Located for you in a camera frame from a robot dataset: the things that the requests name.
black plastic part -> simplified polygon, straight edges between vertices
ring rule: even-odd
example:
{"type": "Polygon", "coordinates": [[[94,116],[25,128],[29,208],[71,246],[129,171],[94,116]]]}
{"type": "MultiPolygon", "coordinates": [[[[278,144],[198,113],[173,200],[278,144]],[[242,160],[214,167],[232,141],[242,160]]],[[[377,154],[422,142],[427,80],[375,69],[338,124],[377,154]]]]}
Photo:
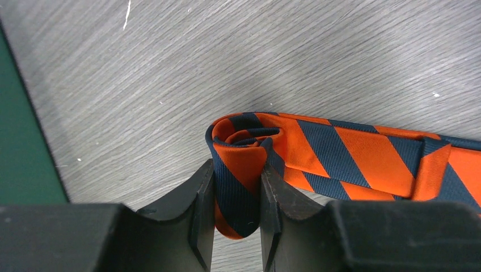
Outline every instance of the black plastic part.
{"type": "Polygon", "coordinates": [[[122,204],[0,207],[0,271],[209,271],[212,171],[208,160],[139,214],[122,204]]]}
{"type": "Polygon", "coordinates": [[[443,202],[332,201],[322,207],[266,166],[264,271],[481,271],[481,220],[443,202]]]}

green surface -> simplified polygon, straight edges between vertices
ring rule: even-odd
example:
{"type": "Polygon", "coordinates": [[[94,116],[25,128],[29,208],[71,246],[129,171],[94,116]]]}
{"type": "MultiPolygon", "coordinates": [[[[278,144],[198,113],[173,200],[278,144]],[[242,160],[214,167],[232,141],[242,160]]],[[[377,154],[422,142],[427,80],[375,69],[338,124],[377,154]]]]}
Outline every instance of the green surface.
{"type": "Polygon", "coordinates": [[[0,34],[0,205],[66,203],[3,31],[0,34]]]}

gray wooden tabletop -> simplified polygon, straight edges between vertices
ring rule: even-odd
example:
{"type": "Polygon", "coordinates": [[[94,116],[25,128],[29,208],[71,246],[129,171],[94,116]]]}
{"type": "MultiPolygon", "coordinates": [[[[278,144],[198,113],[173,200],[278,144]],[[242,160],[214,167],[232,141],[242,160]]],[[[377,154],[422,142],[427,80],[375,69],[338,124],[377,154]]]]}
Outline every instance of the gray wooden tabletop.
{"type": "MultiPolygon", "coordinates": [[[[74,202],[159,198],[233,112],[481,140],[480,1],[0,0],[0,14],[74,202]]],[[[259,234],[216,234],[212,271],[261,271],[259,234]]]]}

necktie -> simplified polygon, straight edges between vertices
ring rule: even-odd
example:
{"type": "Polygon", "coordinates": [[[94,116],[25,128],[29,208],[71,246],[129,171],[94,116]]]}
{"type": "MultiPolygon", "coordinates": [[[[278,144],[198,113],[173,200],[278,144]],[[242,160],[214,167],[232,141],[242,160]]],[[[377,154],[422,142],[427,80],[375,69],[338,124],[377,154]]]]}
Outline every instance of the necktie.
{"type": "Polygon", "coordinates": [[[481,142],[285,113],[222,117],[205,135],[214,160],[216,227],[259,226],[260,175],[336,199],[457,201],[481,214],[481,142]]]}

white mark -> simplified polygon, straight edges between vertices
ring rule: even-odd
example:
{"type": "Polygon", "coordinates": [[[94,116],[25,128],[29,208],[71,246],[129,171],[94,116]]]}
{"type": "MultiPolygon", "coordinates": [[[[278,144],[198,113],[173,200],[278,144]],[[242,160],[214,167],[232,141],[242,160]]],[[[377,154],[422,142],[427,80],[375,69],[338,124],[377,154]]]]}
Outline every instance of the white mark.
{"type": "Polygon", "coordinates": [[[127,21],[129,20],[129,14],[130,14],[130,1],[131,1],[131,0],[129,0],[129,6],[127,7],[127,14],[125,14],[124,30],[125,30],[125,27],[127,26],[127,21]]]}

